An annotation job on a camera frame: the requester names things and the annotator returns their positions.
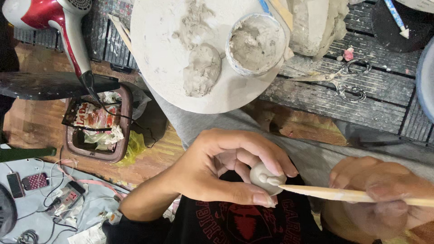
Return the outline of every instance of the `wooden stick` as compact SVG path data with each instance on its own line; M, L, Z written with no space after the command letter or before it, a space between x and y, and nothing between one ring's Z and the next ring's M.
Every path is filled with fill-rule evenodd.
M334 189L316 186L305 185L279 185L280 188L317 198L337 200L337 201L352 201L352 202L375 202L364 191ZM408 205L421 207L434 207L434 199L424 198L406 198L403 199Z
M285 21L286 25L289 29L293 30L293 14L290 13L280 2L279 0L270 0L271 5L276 9L279 15L282 17L283 21Z
M125 29L122 27L123 23L120 21L117 21L118 18L114 17L111 14L107 14L108 17L110 18L110 20L113 22L113 25L116 27L116 29L119 32L119 35L121 36L122 40L125 42L125 45L127 46L128 50L130 50L131 54L134 56L133 54L133 48L131 46L131 41L129 39L128 34L125 32Z

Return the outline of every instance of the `wooden floor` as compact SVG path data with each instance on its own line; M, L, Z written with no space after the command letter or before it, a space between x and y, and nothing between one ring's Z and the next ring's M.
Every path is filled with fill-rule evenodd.
M40 46L18 44L15 48L23 72L72 71L64 53L59 53ZM113 76L121 81L130 81L143 86L137 73L125 75L110 70L109 64L92 62L94 73ZM243 108L263 129L272 129L292 138L306 138L336 145L346 145L346 140L331 119L287 107L255 100ZM55 162L59 159L62 147L64 126L61 124L65 113L65 104L55 101L26 101L17 99L7 113L4 132L11 146L20 148L43 148L54 146L58 149L55 157L46 160ZM105 180L131 189L153 177L172 165L184 150L175 129L169 125L164 137L151 149L147 149L136 158L136 163L128 167L118 167L101 162L78 158L78 169L95 174ZM62 158L74 156L62 152Z

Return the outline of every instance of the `hand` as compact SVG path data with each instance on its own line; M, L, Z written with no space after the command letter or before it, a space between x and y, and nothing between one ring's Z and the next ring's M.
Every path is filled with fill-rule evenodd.
M434 185L408 168L372 157L348 157L331 171L329 186L366 191L378 203L343 203L347 217L363 232L389 239L434 220L434 208L407 205L405 198L434 198Z
M250 183L250 169L262 161L270 172L295 177L298 172L288 155L261 135L247 131L211 129L203 131L181 158L169 169L173 190L200 201L227 201L274 207L277 198ZM219 180L235 170L244 182Z

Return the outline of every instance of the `lump of clay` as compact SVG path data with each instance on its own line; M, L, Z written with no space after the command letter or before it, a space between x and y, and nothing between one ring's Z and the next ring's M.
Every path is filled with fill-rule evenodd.
M212 30L214 14L204 3L186 0L187 15L181 19L181 27L173 33L172 38L179 38L187 50L192 50L204 40L214 38Z
M296 52L320 60L335 40L347 33L348 0L287 0L294 28L289 46Z
M261 187L270 194L274 196L283 191L278 185L284 185L286 182L286 176L275 176L271 173L262 162L257 163L250 170L250 181L253 185Z
M231 34L226 56L234 60L236 67L247 69L235 69L241 75L266 73L282 59L286 49L285 31L269 16L249 16L238 22Z
M219 52L209 44L201 44L190 52L188 63L183 73L185 94L192 97L208 94L221 73Z

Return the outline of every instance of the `scissors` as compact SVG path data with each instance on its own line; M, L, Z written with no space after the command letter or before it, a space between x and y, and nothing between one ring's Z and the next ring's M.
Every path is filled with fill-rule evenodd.
M359 63L366 65L366 70L364 70L364 71L352 71L350 69L350 66L356 62L359 62ZM289 80L292 80L292 81L311 81L311 82L328 81L328 82L330 82L336 86L336 92L338 93L338 96L340 98L342 98L343 100L348 101L348 102L358 103L358 102L365 100L365 98L366 98L365 91L362 90L358 86L348 86L348 85L342 84L339 81L335 80L334 78L340 77L340 76L363 75L363 74L369 73L369 71L371 71L371 69L372 69L372 66L369 63L369 61L367 61L365 59L353 59L350 62L343 65L342 68L334 74L324 74L324 75L316 75L316 76L302 76L302 77L298 77L298 78L292 78ZM345 92L357 93L359 95L359 98L351 99L345 95Z

